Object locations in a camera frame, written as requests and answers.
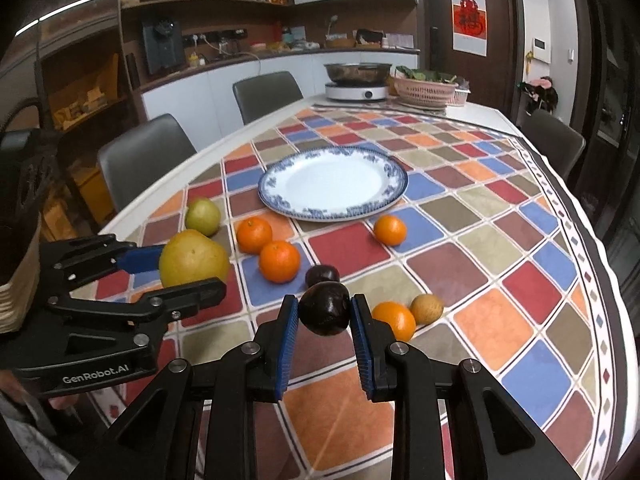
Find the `plate rim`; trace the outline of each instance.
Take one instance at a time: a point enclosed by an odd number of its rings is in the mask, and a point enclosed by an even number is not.
[[[389,197],[389,199],[385,201],[384,205],[381,205],[379,208],[372,210],[366,214],[360,214],[360,215],[331,214],[328,216],[323,216],[322,218],[314,218],[311,215],[294,215],[290,212],[280,209],[277,206],[271,205],[267,202],[267,200],[265,199],[264,193],[262,192],[262,187],[265,179],[267,179],[268,175],[270,175],[271,168],[273,168],[276,164],[284,162],[285,160],[302,156],[305,153],[326,152],[327,150],[334,150],[336,148],[338,149],[349,148],[354,152],[372,153],[373,155],[379,156],[380,158],[384,158],[389,164],[393,164],[397,166],[401,170],[401,175],[402,175],[402,183],[401,183],[401,186],[399,187],[398,192],[394,193],[391,197]],[[304,152],[291,153],[290,155],[284,156],[283,158],[275,162],[269,169],[267,169],[262,174],[262,176],[260,177],[260,180],[258,181],[257,189],[258,189],[258,198],[260,198],[260,201],[265,206],[267,206],[268,209],[271,209],[276,213],[286,216],[287,218],[293,218],[294,220],[302,220],[302,221],[309,221],[309,222],[341,222],[341,221],[350,221],[350,220],[357,220],[361,218],[367,218],[381,211],[384,211],[385,209],[388,209],[389,207],[393,206],[396,202],[398,202],[398,200],[402,198],[402,195],[404,195],[404,192],[406,191],[406,188],[408,187],[408,185],[409,185],[409,175],[406,172],[405,168],[403,168],[401,164],[393,160],[386,153],[382,153],[377,150],[372,150],[370,148],[361,148],[359,146],[321,146],[320,148],[305,150]]]

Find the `light fixture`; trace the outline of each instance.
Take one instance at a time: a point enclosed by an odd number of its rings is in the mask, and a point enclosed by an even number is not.
[[[37,20],[34,20],[31,23],[28,23],[27,25],[25,25],[23,28],[18,30],[18,32],[16,32],[15,35],[18,36],[19,34],[22,34],[25,30],[28,30],[31,27],[33,27],[33,25],[36,25],[38,22],[43,22],[44,20],[50,18],[51,16],[55,16],[56,14],[59,14],[60,12],[64,12],[65,10],[73,9],[74,7],[77,7],[79,5],[82,5],[82,4],[85,4],[87,2],[91,2],[91,1],[93,1],[93,0],[78,0],[76,2],[73,2],[72,4],[68,4],[68,5],[65,5],[64,7],[60,7],[59,9],[52,10],[49,14],[45,14],[41,18],[39,18]]]

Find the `blue and white plate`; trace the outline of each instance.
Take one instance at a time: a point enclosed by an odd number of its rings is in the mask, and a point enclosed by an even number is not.
[[[337,222],[393,205],[408,181],[404,168],[380,152],[332,146],[283,158],[261,177],[258,195],[281,215]]]

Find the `checkered tablecloth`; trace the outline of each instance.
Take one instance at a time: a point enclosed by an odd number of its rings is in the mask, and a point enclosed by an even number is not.
[[[258,180],[270,164],[298,151],[348,144],[388,153],[409,174],[393,208],[408,227],[396,248],[374,240],[370,219],[292,221],[258,198]],[[193,364],[215,360],[252,339],[260,323],[276,316],[285,294],[303,292],[306,269],[322,262],[337,267],[351,294],[365,294],[372,307],[387,300],[408,304],[423,292],[440,296],[444,316],[418,327],[414,346],[451,363],[480,360],[583,479],[599,478],[615,460],[626,364],[606,262],[572,200],[522,138],[397,111],[307,109],[213,165],[128,239],[145,246],[167,241],[182,229],[195,196],[212,199],[222,211],[214,240],[231,255],[228,293],[219,307],[170,326],[161,367],[177,356]],[[302,268],[292,282],[268,283],[257,258],[238,251],[234,227],[249,215],[267,219],[275,239],[298,248]],[[157,272],[119,272],[92,290],[98,299],[134,301],[159,287]],[[148,382],[94,397],[113,420]],[[441,418],[452,477],[444,406]],[[207,419],[205,412],[203,428]],[[261,480],[388,479],[394,409],[367,402],[348,331],[321,338],[301,325],[284,400],[257,406],[255,419]]]

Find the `gray chair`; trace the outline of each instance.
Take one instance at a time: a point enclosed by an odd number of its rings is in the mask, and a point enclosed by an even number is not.
[[[298,83],[289,72],[274,72],[234,84],[242,122],[249,124],[302,99]]]
[[[542,110],[535,110],[522,125],[522,133],[549,160],[563,180],[569,176],[578,161],[584,137],[561,120]]]
[[[101,147],[98,164],[116,211],[195,153],[184,130],[169,114],[140,124]]]

